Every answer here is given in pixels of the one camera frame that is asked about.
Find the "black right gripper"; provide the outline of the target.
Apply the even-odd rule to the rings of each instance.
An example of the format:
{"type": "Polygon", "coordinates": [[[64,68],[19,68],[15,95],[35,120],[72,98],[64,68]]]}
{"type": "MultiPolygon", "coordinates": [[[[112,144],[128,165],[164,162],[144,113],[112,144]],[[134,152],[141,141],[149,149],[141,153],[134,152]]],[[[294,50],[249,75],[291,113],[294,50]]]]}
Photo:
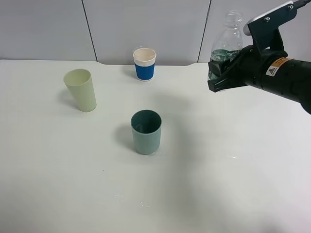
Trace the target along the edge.
{"type": "Polygon", "coordinates": [[[212,92],[250,85],[262,89],[262,79],[276,76],[282,64],[288,61],[287,52],[283,50],[267,50],[261,53],[250,45],[243,48],[237,61],[225,60],[208,63],[208,87],[212,92]]]}

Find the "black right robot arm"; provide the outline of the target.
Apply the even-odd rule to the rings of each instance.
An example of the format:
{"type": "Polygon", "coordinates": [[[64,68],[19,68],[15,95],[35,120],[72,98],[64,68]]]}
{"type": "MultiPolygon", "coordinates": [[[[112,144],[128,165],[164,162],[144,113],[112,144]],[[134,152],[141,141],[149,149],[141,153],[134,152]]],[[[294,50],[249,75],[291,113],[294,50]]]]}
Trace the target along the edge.
{"type": "Polygon", "coordinates": [[[212,92],[252,86],[283,98],[299,102],[311,111],[311,64],[287,59],[283,50],[263,50],[258,53],[251,45],[233,59],[209,61],[209,71],[216,76],[208,81],[212,92]]]}

